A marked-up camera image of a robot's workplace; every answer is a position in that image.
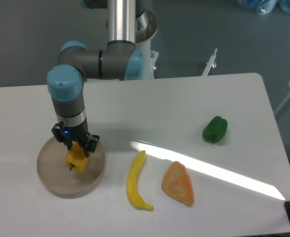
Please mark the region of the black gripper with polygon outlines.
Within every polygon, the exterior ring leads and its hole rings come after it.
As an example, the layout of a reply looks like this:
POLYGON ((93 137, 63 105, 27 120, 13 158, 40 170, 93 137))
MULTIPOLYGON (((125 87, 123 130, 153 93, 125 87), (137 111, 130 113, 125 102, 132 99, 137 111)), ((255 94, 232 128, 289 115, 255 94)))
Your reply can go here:
POLYGON ((95 152, 100 140, 100 136, 88 132, 86 119, 81 124, 72 127, 67 127, 61 121, 56 123, 51 131, 57 142, 63 143, 68 151, 71 150, 73 142, 78 143, 87 158, 95 152))

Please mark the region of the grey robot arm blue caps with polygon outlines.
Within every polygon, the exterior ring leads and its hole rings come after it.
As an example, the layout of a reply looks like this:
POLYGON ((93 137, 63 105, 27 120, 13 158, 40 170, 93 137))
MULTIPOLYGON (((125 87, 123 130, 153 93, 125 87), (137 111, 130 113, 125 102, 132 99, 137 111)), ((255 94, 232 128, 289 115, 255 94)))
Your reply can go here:
POLYGON ((57 66, 47 74, 47 88, 58 122, 52 133, 68 150, 73 142, 88 157, 100 137, 88 131, 83 86, 87 79, 140 79, 143 54, 136 49, 136 20, 145 11, 142 0, 83 0, 82 6, 107 10, 108 43, 106 50, 88 50, 78 41, 65 43, 57 66))

